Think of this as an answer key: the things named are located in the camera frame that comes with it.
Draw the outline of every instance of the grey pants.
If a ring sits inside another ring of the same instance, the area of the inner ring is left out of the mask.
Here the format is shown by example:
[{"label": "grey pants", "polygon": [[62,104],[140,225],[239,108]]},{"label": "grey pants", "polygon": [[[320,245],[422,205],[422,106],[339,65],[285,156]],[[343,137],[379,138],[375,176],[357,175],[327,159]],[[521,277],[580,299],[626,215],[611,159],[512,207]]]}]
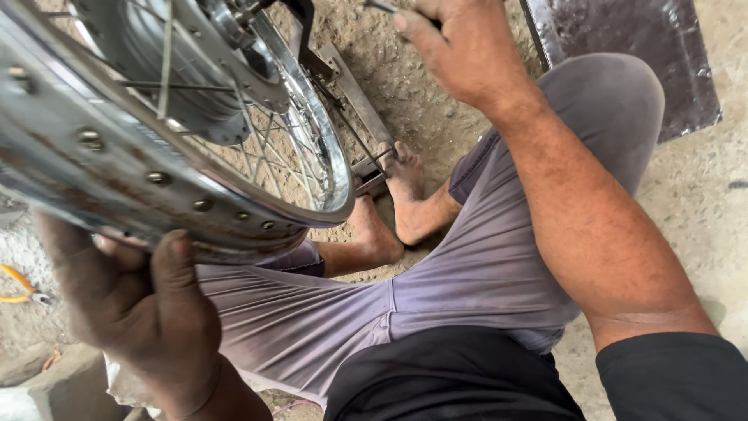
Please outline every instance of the grey pants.
[{"label": "grey pants", "polygon": [[[539,86],[633,195],[663,116],[649,67],[627,55],[587,55]],[[547,353],[580,310],[541,259],[511,154],[494,130],[459,166],[450,192],[460,202],[469,191],[462,212],[429,256],[392,279],[350,285],[258,267],[198,267],[221,314],[221,352],[244,376],[322,405],[346,358],[432,327],[494,327]]]}]

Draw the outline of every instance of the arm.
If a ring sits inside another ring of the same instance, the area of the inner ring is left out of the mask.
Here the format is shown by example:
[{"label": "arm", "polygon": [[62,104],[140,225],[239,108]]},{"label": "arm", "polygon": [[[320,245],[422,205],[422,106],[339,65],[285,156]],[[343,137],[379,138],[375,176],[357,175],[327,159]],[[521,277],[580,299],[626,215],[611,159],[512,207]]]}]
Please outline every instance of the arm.
[{"label": "arm", "polygon": [[197,286],[186,232],[150,259],[37,215],[68,305],[73,334],[132,369],[170,420],[272,420],[263,401],[218,353],[221,324]]},{"label": "arm", "polygon": [[595,346],[647,333],[717,335],[655,224],[555,115],[514,48],[498,0],[422,0],[395,24],[454,98],[504,137],[538,248],[587,316]]}]

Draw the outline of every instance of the yellow pliers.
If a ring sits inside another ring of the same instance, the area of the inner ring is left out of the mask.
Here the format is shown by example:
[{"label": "yellow pliers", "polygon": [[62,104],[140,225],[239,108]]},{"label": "yellow pliers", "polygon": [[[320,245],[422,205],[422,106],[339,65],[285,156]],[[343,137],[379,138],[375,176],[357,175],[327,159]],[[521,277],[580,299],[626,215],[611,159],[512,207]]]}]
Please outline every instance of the yellow pliers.
[{"label": "yellow pliers", "polygon": [[0,270],[18,281],[18,283],[28,292],[26,295],[22,295],[21,297],[0,296],[0,303],[27,303],[28,301],[33,300],[39,304],[44,304],[45,306],[51,304],[52,298],[50,298],[49,295],[42,294],[36,288],[31,286],[31,283],[22,274],[18,273],[17,270],[6,264],[0,264]]}]

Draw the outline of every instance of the hairy forearm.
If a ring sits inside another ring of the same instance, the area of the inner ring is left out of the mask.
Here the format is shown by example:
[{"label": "hairy forearm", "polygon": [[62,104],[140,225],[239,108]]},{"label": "hairy forearm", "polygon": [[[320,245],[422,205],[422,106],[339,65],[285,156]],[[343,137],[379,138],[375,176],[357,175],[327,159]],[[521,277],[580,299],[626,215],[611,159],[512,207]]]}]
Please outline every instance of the hairy forearm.
[{"label": "hairy forearm", "polygon": [[193,402],[184,402],[182,399],[175,399],[174,387],[176,385],[149,385],[168,419],[174,421],[272,420],[267,405],[247,386],[231,363],[219,355],[218,364],[216,380],[208,383],[201,393],[204,398],[200,398],[199,401],[196,399]]},{"label": "hairy forearm", "polygon": [[644,210],[539,91],[527,97],[486,114],[512,153],[540,253],[593,329],[598,325],[598,347],[623,339],[627,329],[716,333]]}]

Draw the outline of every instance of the rusty metal plate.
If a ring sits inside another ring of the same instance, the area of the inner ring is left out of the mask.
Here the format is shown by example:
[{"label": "rusty metal plate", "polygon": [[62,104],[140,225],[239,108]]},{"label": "rusty metal plate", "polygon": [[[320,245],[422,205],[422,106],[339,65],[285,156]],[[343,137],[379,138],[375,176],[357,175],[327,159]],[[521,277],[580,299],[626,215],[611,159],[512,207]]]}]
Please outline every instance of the rusty metal plate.
[{"label": "rusty metal plate", "polygon": [[693,0],[521,0],[546,70],[591,52],[649,64],[665,90],[660,142],[722,121]]}]

